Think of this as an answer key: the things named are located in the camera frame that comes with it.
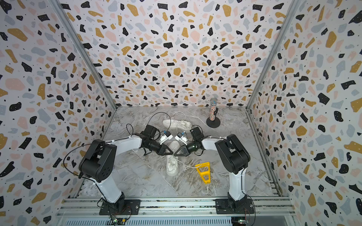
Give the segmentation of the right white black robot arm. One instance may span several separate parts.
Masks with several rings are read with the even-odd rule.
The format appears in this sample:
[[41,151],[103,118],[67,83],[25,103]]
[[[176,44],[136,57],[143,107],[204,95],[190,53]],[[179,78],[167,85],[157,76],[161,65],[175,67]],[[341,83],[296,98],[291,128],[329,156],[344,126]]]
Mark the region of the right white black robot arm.
[[177,157],[189,156],[198,150],[217,151],[220,159],[229,172],[228,204],[230,208],[239,208],[247,201],[245,191],[245,170],[250,162],[250,155],[239,141],[236,135],[231,134],[225,138],[206,137],[195,127],[190,130],[192,140],[188,141],[183,133],[179,133],[176,139],[182,141],[182,145],[173,155]]

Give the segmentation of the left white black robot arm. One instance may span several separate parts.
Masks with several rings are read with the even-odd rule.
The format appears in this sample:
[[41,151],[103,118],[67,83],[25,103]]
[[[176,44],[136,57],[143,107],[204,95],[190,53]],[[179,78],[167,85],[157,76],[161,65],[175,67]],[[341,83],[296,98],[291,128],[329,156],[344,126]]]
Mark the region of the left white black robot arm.
[[143,148],[158,155],[172,155],[173,151],[165,141],[173,138],[169,131],[161,132],[155,138],[158,129],[147,125],[141,133],[133,133],[128,137],[103,141],[94,140],[80,162],[80,177],[95,183],[104,199],[104,204],[112,210],[121,211],[125,207],[124,194],[117,187],[113,178],[113,167],[116,157],[133,149]]

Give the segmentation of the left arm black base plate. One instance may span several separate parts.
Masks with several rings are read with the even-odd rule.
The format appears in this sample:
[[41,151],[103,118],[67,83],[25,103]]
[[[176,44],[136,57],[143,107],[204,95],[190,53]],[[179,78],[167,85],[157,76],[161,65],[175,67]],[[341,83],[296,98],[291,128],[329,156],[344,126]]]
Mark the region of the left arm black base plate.
[[99,215],[101,216],[109,216],[110,214],[113,216],[121,215],[121,216],[130,216],[130,215],[138,215],[140,210],[141,200],[139,199],[121,199],[116,203],[103,202]]

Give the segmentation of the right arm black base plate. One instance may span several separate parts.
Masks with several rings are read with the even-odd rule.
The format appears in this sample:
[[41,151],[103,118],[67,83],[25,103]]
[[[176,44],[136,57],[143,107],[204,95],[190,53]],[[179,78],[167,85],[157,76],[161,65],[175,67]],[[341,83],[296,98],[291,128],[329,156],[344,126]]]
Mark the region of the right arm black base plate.
[[254,205],[251,199],[244,198],[239,201],[230,199],[216,199],[217,214],[254,214]]

